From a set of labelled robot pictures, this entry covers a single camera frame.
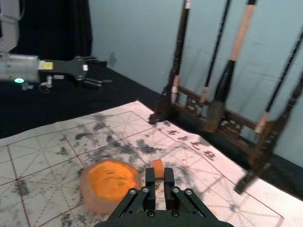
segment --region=light blue wall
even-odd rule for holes
[[[211,59],[225,0],[193,0],[181,68],[181,85],[200,93]],[[246,0],[233,0],[211,80],[211,98],[242,16]],[[182,0],[90,0],[93,54],[109,67],[161,92],[167,83]],[[303,22],[302,0],[258,0],[238,61],[227,107],[257,121]],[[298,54],[273,108],[284,108],[303,68]],[[276,153],[303,166],[303,98],[280,139]]]

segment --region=screw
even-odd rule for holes
[[[175,193],[178,193],[180,191],[180,189],[179,188],[173,188],[172,191],[175,192]]]
[[[148,211],[147,216],[152,218],[153,216],[155,216],[155,213],[153,211]]]
[[[186,193],[187,195],[191,195],[191,194],[193,193],[193,191],[190,190],[190,189],[187,189],[187,190],[185,190],[185,193]]]
[[[174,211],[171,213],[171,215],[172,215],[174,218],[177,218],[177,217],[179,217],[179,212],[174,210]]]
[[[130,191],[129,191],[129,193],[131,193],[132,195],[134,195],[134,194],[136,194],[136,189],[131,189]]]

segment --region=small orange block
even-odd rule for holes
[[[164,179],[164,168],[161,159],[153,160],[152,162],[153,169],[155,171],[156,180]]]

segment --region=ink stain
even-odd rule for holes
[[[78,193],[79,192],[79,189],[80,189],[80,186],[77,186],[74,190],[74,193]]]
[[[61,150],[56,153],[57,155],[68,155],[68,151],[65,147],[61,147]]]
[[[84,215],[79,214],[79,215],[77,216],[77,219],[78,219],[78,221],[80,221],[81,223],[83,223],[84,225],[86,225],[86,218],[85,218]]]
[[[107,141],[107,143],[113,145],[116,148],[121,146],[120,143],[117,140],[115,140],[110,133],[107,135],[106,141]]]
[[[79,199],[78,204],[81,204],[82,202],[83,202],[83,196],[82,196],[82,193],[80,193],[80,199]]]
[[[90,132],[83,132],[83,133],[79,133],[75,136],[75,140],[80,140],[82,139],[83,137],[90,137],[92,136],[93,134],[90,133]]]
[[[230,209],[232,212],[235,212],[236,209],[238,209],[238,208],[239,208],[239,205],[238,205],[238,204],[231,204],[231,205],[229,206],[229,209]]]
[[[81,168],[77,171],[77,176],[80,177],[82,172],[83,172],[84,168]]]
[[[94,130],[94,131],[98,131],[98,130],[100,130],[100,129],[103,129],[104,127],[106,127],[106,125],[105,125],[104,122],[98,122],[98,123],[94,126],[93,130]]]
[[[18,182],[15,182],[14,189],[12,190],[13,193],[17,193],[18,195],[28,195],[29,190],[27,187],[27,183],[25,180],[19,180]]]
[[[127,142],[127,144],[121,146],[119,148],[120,152],[126,155],[132,155],[135,154],[134,147],[130,142]]]
[[[64,135],[61,139],[59,139],[59,141],[65,141],[66,140],[66,136]]]
[[[141,166],[141,167],[137,167],[137,170],[138,170],[139,174],[141,175],[141,174],[145,174],[146,168],[147,168],[146,166]]]
[[[110,145],[99,148],[96,151],[88,153],[86,156],[89,158],[89,162],[91,164],[101,161],[102,159],[106,158],[113,158],[115,152],[110,147]]]
[[[80,145],[80,143],[77,141],[75,144],[74,144],[74,148],[78,147]]]
[[[175,183],[176,183],[176,186],[183,184],[183,179],[182,179],[182,177],[179,177],[179,176],[176,177],[176,178],[175,178]]]
[[[160,148],[154,148],[149,146],[148,144],[145,143],[145,141],[143,139],[137,140],[136,141],[138,149],[143,152],[144,154],[155,154],[157,153],[157,151],[162,150]]]
[[[62,227],[70,227],[72,224],[71,215],[65,214],[62,216],[61,220],[61,226]]]
[[[168,127],[170,127],[171,123],[169,121],[165,121],[164,124]]]
[[[93,119],[97,120],[97,121],[102,121],[104,118],[108,118],[108,117],[111,117],[111,116],[112,116],[111,114],[104,115],[104,114],[101,114],[101,113],[97,113],[97,114],[93,115]]]
[[[190,176],[188,170],[186,169],[186,167],[185,166],[178,166],[177,168],[181,172],[183,179],[185,179],[186,184],[190,186],[191,176]]]

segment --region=brush handle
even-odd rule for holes
[[[171,89],[171,103],[174,104],[177,99],[180,76],[176,75]]]
[[[220,78],[219,84],[218,84],[216,92],[215,92],[214,99],[216,101],[225,103],[227,100],[229,91],[231,89],[234,68],[235,68],[236,62],[238,60],[241,47],[243,45],[245,35],[249,28],[250,21],[251,21],[252,14],[253,14],[256,3],[257,3],[257,0],[249,0],[247,3],[244,14],[242,16],[242,20],[240,23],[240,27],[238,29],[238,33],[237,33],[235,42],[233,44],[231,58],[225,66],[225,69],[223,71],[223,74]]]
[[[303,71],[301,77],[297,82],[290,98],[288,99],[287,105],[284,111],[280,114],[277,120],[267,122],[266,127],[261,133],[258,144],[256,145],[253,154],[271,154],[273,152],[284,128],[286,127],[288,120],[291,116],[291,112],[296,105],[297,100],[300,98],[303,89]],[[252,163],[260,162],[254,155],[251,160]]]
[[[263,131],[263,129],[268,121],[268,118],[269,118],[269,112],[265,112],[255,128],[256,134],[260,134]]]
[[[180,73],[181,59],[182,59],[182,53],[183,53],[183,47],[184,47],[184,41],[185,41],[185,35],[186,35],[187,22],[188,22],[190,8],[191,8],[191,0],[183,0],[182,15],[181,15],[181,20],[180,20],[179,29],[178,29],[176,48],[175,48],[175,52],[174,52],[174,60],[173,60],[172,68],[170,70],[169,82],[167,85],[167,95],[166,96],[167,96],[167,99],[170,100],[170,102],[175,100],[175,98],[176,98],[176,97],[174,97],[172,100],[171,92],[174,92],[174,93],[178,92],[178,87],[174,86],[174,80],[175,80],[175,77],[178,76]]]
[[[262,130],[264,129],[265,125],[266,125],[266,122],[268,120],[268,117],[269,117],[269,113],[272,109],[272,106],[274,104],[274,101],[276,99],[276,96],[278,95],[279,93],[279,90],[281,89],[281,86],[283,84],[283,82],[285,81],[286,79],[286,76],[289,72],[289,69],[290,67],[292,66],[293,62],[294,62],[294,59],[298,53],[298,50],[300,49],[300,46],[302,44],[302,40],[303,40],[303,27],[301,28],[301,31],[300,31],[300,34],[298,35],[297,37],[297,40],[295,41],[295,44],[294,44],[294,47],[288,57],[288,60],[285,64],[285,67],[284,67],[284,70],[280,76],[280,79],[279,79],[279,82],[277,83],[276,85],[276,88],[272,94],[272,97],[270,98],[270,101],[265,109],[265,113],[264,115],[262,116],[262,118],[260,119],[260,121],[258,122],[256,128],[255,128],[255,133],[257,134],[260,134],[262,132]]]
[[[218,55],[218,51],[219,51],[219,47],[220,47],[223,31],[224,31],[224,28],[225,28],[226,19],[227,19],[227,15],[228,15],[230,5],[231,5],[231,0],[227,0],[226,4],[225,4],[223,16],[222,16],[222,19],[221,19],[221,24],[220,24],[219,33],[218,33],[218,36],[217,36],[217,41],[216,41],[216,44],[214,46],[214,52],[213,52],[212,60],[210,62],[208,74],[207,74],[207,77],[206,77],[205,86],[202,90],[202,94],[201,94],[200,101],[199,101],[199,103],[201,105],[204,104],[204,102],[208,98],[208,93],[209,93],[208,85],[209,85],[210,78],[211,78],[211,75],[212,75],[212,72],[213,72],[213,69],[214,69],[214,65],[215,65],[215,62],[216,62],[216,58],[217,58],[217,55]]]
[[[291,54],[288,57],[287,63],[285,65],[285,67],[284,67],[284,70],[283,70],[282,75],[281,75],[281,77],[279,79],[279,82],[277,83],[276,88],[275,88],[275,90],[273,92],[273,95],[272,95],[272,97],[271,97],[271,99],[270,99],[270,101],[269,101],[269,103],[268,103],[268,105],[266,107],[266,112],[270,112],[271,111],[271,108],[272,108],[273,103],[274,103],[274,101],[276,99],[276,96],[277,96],[279,90],[281,89],[281,86],[282,86],[283,82],[285,81],[285,78],[286,78],[286,76],[287,76],[287,74],[289,72],[289,69],[290,69],[291,65],[294,62],[294,58],[297,55],[298,50],[300,49],[300,46],[302,44],[302,40],[303,40],[303,27],[301,28],[300,34],[299,34],[299,36],[298,36],[298,38],[297,38],[297,40],[296,40],[296,42],[294,44],[294,47],[293,47],[293,49],[291,51]]]
[[[242,48],[247,30],[250,26],[250,21],[251,21],[256,3],[257,3],[257,0],[249,0],[247,6],[245,8],[244,14],[242,16],[241,24],[240,24],[240,27],[239,27],[239,30],[237,33],[237,37],[234,41],[233,48],[232,48],[232,54],[231,54],[232,61],[237,61],[239,58],[240,50]]]

